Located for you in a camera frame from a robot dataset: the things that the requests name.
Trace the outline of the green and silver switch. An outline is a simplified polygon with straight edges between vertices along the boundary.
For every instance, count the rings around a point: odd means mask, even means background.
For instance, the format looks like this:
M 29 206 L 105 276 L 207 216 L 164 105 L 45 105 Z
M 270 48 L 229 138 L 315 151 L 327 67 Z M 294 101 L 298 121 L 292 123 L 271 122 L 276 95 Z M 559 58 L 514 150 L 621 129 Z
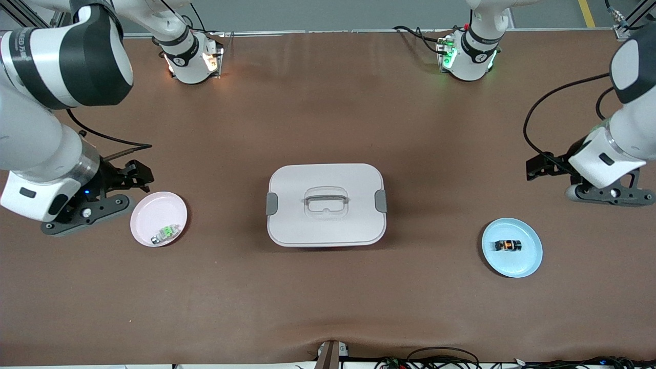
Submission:
M 159 245 L 165 243 L 166 241 L 173 240 L 180 233 L 179 224 L 171 224 L 165 227 L 162 227 L 157 233 L 150 239 L 152 245 Z

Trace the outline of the white lidded box grey latches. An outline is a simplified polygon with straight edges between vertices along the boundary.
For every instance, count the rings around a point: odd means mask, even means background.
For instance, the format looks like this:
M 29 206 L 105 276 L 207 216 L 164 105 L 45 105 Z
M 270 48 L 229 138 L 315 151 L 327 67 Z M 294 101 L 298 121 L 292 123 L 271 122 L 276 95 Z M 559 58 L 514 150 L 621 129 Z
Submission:
M 383 177 L 367 163 L 281 167 L 266 201 L 269 237 L 283 247 L 370 245 L 387 229 Z

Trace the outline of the yellow floor tape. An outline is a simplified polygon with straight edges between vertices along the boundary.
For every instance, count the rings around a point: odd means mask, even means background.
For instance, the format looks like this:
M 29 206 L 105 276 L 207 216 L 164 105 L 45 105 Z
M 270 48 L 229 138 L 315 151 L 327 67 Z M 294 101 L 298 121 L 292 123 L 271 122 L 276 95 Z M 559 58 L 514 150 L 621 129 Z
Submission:
M 581 10 L 586 28 L 593 29 L 597 27 L 595 20 L 593 19 L 588 0 L 577 0 L 577 3 L 579 5 L 579 9 Z

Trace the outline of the metal table edge rail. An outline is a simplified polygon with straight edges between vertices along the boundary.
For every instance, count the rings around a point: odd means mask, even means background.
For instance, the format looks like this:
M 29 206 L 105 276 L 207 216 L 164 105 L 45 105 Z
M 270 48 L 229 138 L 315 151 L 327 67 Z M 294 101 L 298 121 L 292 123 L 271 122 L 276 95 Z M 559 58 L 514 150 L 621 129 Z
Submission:
M 429 29 L 421 28 L 422 33 L 451 33 L 455 31 L 454 29 Z M 597 27 L 597 28 L 509 28 L 506 30 L 505 34 L 509 35 L 511 33 L 518 32 L 531 32 L 531 31 L 611 31 L 614 32 L 616 29 L 612 27 Z M 333 31 L 306 31 L 306 30 L 283 30 L 283 31 L 207 31 L 210 36 L 217 37 L 268 37 L 268 36 L 281 36 L 288 34 L 332 34 L 332 33 L 355 33 L 355 34 L 364 34 L 364 33 L 394 33 L 398 31 L 405 30 L 396 30 L 392 28 L 385 29 L 353 29 L 353 30 L 333 30 Z M 150 39 L 152 34 L 150 33 L 127 33 L 125 35 L 126 39 Z

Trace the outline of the pink round plate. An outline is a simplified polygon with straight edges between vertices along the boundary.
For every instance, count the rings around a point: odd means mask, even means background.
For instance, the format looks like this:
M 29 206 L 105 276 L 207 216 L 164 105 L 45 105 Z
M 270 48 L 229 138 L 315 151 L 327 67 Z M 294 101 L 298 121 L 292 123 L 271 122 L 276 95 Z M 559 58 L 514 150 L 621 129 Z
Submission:
M 139 201 L 131 214 L 130 229 L 134 240 L 150 248 L 171 245 L 182 236 L 189 219 L 188 206 L 173 192 L 154 192 Z M 171 224 L 180 225 L 180 233 L 173 240 L 159 245 L 152 245 L 150 239 L 162 227 Z

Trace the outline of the light blue round plate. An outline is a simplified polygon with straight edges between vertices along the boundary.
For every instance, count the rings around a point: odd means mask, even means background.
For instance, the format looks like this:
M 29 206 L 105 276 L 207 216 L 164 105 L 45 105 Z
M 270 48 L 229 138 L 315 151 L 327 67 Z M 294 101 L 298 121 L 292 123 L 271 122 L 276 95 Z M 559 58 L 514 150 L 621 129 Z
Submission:
M 518 252 L 497 252 L 498 240 L 520 240 Z M 492 269 L 509 278 L 524 278 L 535 273 L 543 261 L 543 244 L 537 232 L 522 220 L 501 218 L 492 220 L 482 234 L 482 254 Z

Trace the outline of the brown table mat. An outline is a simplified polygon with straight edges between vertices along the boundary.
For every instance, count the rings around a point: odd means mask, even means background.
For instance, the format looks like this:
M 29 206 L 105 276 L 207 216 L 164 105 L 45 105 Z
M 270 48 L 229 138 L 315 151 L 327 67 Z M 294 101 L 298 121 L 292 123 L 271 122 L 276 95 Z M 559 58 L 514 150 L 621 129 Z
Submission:
M 64 237 L 0 207 L 0 366 L 305 361 L 454 346 L 485 361 L 656 359 L 656 206 L 574 203 L 569 178 L 525 179 L 523 120 L 551 89 L 605 73 L 611 31 L 506 35 L 494 68 L 463 83 L 400 33 L 228 40 L 223 74 L 171 79 L 129 39 L 134 88 L 88 126 L 148 142 L 153 192 L 185 199 L 185 233 L 142 246 L 129 215 Z M 367 163 L 387 191 L 375 244 L 272 242 L 265 196 L 286 165 Z M 538 270 L 497 273 L 492 220 L 543 244 Z

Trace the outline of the aluminium frame post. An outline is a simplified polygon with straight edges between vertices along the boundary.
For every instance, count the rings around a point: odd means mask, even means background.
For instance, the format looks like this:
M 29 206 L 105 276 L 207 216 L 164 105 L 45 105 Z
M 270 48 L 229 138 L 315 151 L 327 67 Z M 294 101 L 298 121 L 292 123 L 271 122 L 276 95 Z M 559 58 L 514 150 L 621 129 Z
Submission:
M 45 5 L 45 0 L 0 0 L 0 30 L 60 26 L 67 14 Z
M 656 0 L 609 0 L 613 30 L 618 40 L 628 39 L 644 26 L 656 23 Z

